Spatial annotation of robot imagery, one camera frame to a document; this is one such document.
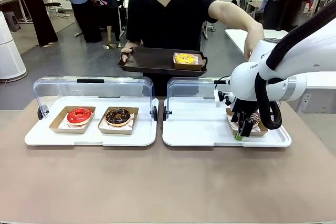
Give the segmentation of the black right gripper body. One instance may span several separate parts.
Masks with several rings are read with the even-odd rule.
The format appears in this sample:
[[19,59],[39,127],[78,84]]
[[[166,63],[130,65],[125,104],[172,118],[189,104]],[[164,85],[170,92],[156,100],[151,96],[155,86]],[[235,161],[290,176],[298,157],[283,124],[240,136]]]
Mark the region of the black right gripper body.
[[241,122],[246,118],[249,118],[258,109],[256,101],[245,101],[241,99],[235,99],[231,104],[230,109],[232,111],[232,122]]

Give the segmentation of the person right hand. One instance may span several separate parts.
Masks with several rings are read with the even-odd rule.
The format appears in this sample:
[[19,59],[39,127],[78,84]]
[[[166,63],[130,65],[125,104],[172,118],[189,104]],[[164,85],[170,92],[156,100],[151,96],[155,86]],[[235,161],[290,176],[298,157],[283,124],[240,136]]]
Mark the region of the person right hand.
[[120,53],[121,60],[127,62],[131,57],[132,48],[123,48]]

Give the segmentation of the person left hand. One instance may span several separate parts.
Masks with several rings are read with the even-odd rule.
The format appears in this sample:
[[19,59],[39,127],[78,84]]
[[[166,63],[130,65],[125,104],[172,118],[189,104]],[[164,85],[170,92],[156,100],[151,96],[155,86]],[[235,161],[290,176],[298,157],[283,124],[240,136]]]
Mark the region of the person left hand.
[[258,45],[259,41],[248,41],[245,40],[245,45],[244,45],[244,57],[248,61],[252,52]]

